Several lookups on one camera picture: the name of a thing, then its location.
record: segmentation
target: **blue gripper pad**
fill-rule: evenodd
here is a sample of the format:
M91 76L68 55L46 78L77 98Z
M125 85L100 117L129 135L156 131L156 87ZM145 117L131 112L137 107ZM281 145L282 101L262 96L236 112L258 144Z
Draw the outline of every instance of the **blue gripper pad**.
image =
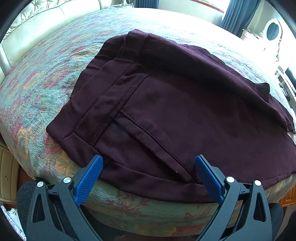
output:
M215 177L211 169L203 161L200 156L197 156L194 161L195 170L198 171L198 175L202 180L207 192L214 202L221 204L224 200L223 186Z
M103 158L101 156L97 156L76 186L74 201L78 207L81 203L87 200L96 180L101 174L102 169Z

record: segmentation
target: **dark purple trousers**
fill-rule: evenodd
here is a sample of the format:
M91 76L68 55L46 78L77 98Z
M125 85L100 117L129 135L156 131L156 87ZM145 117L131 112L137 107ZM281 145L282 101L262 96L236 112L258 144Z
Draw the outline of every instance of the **dark purple trousers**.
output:
M296 172L288 111L207 50L139 30L107 40L48 134L100 179L156 200L211 202L194 169L203 154L239 182L268 188Z

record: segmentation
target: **stitched seam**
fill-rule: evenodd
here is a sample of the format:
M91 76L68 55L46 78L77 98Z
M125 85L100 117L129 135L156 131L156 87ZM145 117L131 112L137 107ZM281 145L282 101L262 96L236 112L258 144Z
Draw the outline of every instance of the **stitched seam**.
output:
M160 143L160 141L153 136L148 130L146 130L140 123L138 123L135 119L133 119L130 115L128 115L126 112L124 112L123 110L121 110L121 112L127 117L129 118L132 122L134 122L138 127L140 127L143 131L145 131L151 138L153 138L153 140L155 140L157 142L158 145L160 145L172 158L175 159L176 162L178 162L189 174L190 176L197 181L198 184L201 184L200 181L198 181L189 171L189 169L176 157L174 156L163 144Z
M82 141L83 141L84 143L86 143L87 145L90 146L90 144L88 144L85 140L82 139ZM123 167L125 167L125 168L127 168L127 169L130 169L130 170L135 171L135 172L140 172L140 171L136 171L136 170L133 170L133 169L131 169L131 168L129 168L129 167L124 166L124 165L121 164L120 162L117 162L116 160L114 160L114 159L112 159L111 157L109 157L109 155L107 155L107 154L105 154L105 153L102 153L102 151L100 151L99 149L96 149L96 148L94 148L94 149L98 152L98 155L100 155L100 156L102 156L102 157L105 156L105 157L103 157L103 160L104 160L104 161L105 161L106 158L108 159L108 163L104 166L104 168L106 168L106 166L108 166L110 163L115 162L115 163L120 164L121 166L123 166ZM147 174L147 173L143 173L143 174L145 174L145 175L147 175L147 176L150 176L150 177L155 177L155 176L149 175L149 174ZM169 180L169 179L164 179L164 180L168 180L168 181L178 182L178 183L179 183L179 181L173 181L173 180Z
M123 75L129 70L129 68L131 67L131 66L129 66L126 70L125 70L125 72L123 73ZM87 109L87 111L86 111L86 113L81 117L81 119L79 120L79 122L78 122L78 124L76 125L76 127L68 134L68 135L66 135L64 138L62 138L61 140L60 140L60 142L62 142L64 139L66 139L68 136L70 136L74 131L75 131L75 129L79 126L79 124L81 123L81 121L82 121L82 119L87 115L87 113L94 107L94 105L98 102L98 100L101 98L102 96L99 96L97 99L96 99L96 101Z
M113 110L111 110L111 113L108 115L108 117L105 119L105 121L101 124L101 125L104 125L108 122L108 119L110 118L110 116L116 111L116 108L122 103L124 97L129 93L129 91L136 85L136 83L138 82L138 80L140 79L140 77L136 80L136 82L129 88L129 90L124 94L123 97L121 97L119 103L113 108ZM99 129L96 130L94 136L96 136L99 132ZM97 137L96 141L95 141L95 144L98 142L98 140L100 139L101 135Z
M162 179L162 180L166 180L166 181L170 181L170 182L183 183L183 182L179 182L179 181L174 181L174 180L170 180L170 179L165 179L165 178L161 178L161 177L152 176L152 175L150 175L150 174L147 174L147 173L144 173L144 172L140 172L140 171L137 171L137 170L131 169L131 168L126 167L126 166L123 165L122 163L117 162L116 160L113 160L113 159L111 159L111 160L108 162L107 165L109 165L110 163L116 163L116 164L119 164L119 165L123 166L123 167L126 168L126 169L129 169L129 170L131 170L131 171L133 171L133 172L139 172L139 173L141 173L141 174L144 174L145 176L149 176L149 177L153 177L153 178L158 178L158 179ZM200 183L183 183L183 184L195 184L195 185L197 184L197 185L202 185L202 184L200 184Z

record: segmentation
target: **window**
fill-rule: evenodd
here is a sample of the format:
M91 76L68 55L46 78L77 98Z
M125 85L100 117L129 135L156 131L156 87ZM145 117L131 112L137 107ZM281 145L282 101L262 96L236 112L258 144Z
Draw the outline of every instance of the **window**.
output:
M221 9L224 12L227 11L227 8L230 3L230 0L201 0L201 1L211 4L215 7L217 7L218 9Z

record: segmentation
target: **metal bolt head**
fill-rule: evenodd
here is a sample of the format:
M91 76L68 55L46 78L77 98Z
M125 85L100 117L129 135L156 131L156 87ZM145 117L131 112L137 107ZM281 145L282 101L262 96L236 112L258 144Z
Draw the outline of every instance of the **metal bolt head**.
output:
M261 186L261 182L259 180L256 180L254 183L256 186Z
M234 182L234 178L233 177L227 177L226 180L229 183L233 183Z
M37 183L37 187L42 187L43 186L43 182L39 182L39 183Z
M65 177L63 182L64 183L69 183L69 182L71 182L71 178L70 177Z

